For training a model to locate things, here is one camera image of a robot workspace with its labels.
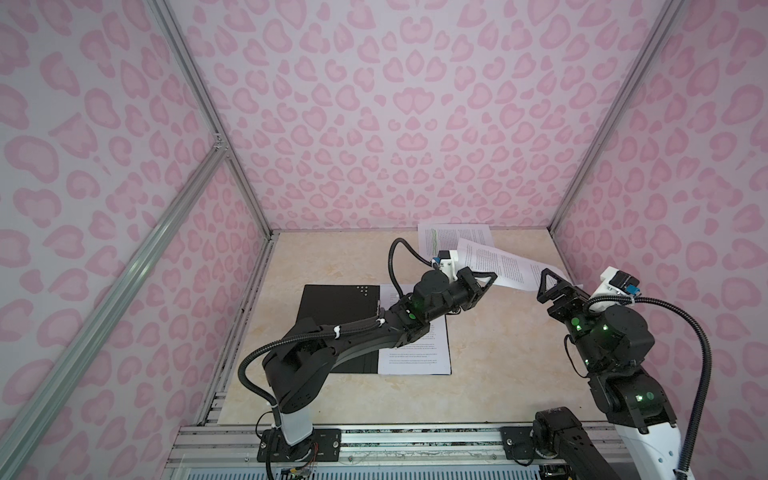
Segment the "blue black file folder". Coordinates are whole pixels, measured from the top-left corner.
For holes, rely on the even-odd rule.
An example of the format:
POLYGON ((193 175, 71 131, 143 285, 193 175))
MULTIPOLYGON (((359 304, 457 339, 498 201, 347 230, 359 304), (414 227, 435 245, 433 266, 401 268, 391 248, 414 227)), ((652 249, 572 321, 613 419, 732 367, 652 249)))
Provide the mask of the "blue black file folder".
MULTIPOLYGON (((307 284, 303 289, 297 319, 311 318, 319 325, 346 324, 371 317, 380 309, 389 308, 397 300, 395 288, 390 284, 307 284)), ((337 365, 333 372, 335 374, 378 374, 376 372, 378 351, 337 365)))

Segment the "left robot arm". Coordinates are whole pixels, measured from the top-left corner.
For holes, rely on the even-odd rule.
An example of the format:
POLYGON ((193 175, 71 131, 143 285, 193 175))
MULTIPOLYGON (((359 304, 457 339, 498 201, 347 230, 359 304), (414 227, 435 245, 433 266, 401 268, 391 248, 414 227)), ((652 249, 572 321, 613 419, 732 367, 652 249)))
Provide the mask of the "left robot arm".
POLYGON ((296 334, 281 339, 262 362, 276 397, 276 425, 285 443, 295 446, 312 436, 309 406, 336 366, 418 341, 429 333, 432 321, 474 308, 496 279, 493 272, 468 267, 460 269, 454 280, 430 270, 410 293, 374 317, 336 325, 318 325, 307 318, 296 334))

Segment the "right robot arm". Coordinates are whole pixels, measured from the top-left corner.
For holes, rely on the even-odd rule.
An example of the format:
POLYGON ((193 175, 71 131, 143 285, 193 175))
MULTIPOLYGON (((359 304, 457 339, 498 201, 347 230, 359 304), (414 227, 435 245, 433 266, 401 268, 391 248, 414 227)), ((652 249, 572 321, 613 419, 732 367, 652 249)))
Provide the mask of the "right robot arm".
POLYGON ((598 407, 614 425, 643 479, 690 479, 696 435, 711 378, 711 348, 700 325, 682 309, 645 297, 638 280, 609 267, 593 295, 545 269, 537 299, 550 302, 550 317, 565 325, 566 345, 578 350, 598 407), (702 347, 702 371, 686 431, 662 386, 642 366, 655 344, 636 303, 663 307, 683 318, 702 347))

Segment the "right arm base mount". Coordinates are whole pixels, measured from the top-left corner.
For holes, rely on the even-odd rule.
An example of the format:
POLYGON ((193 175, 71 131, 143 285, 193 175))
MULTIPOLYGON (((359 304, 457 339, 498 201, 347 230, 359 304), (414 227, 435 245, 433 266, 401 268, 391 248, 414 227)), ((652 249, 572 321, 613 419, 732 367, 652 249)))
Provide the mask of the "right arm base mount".
POLYGON ((536 461, 562 460, 559 452, 565 441, 578 443, 582 440, 576 430, 555 430, 540 423, 501 427, 500 434, 506 459, 521 466, 530 466, 536 461))

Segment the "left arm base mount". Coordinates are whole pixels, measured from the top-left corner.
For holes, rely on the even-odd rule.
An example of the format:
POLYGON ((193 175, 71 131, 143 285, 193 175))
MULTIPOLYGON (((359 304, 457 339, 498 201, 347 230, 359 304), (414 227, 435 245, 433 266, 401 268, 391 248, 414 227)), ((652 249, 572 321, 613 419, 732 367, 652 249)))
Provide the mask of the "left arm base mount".
POLYGON ((266 463, 337 462, 340 457, 342 431, 335 428, 314 428, 296 445, 289 445, 280 429, 270 428, 261 434, 257 461, 266 463))

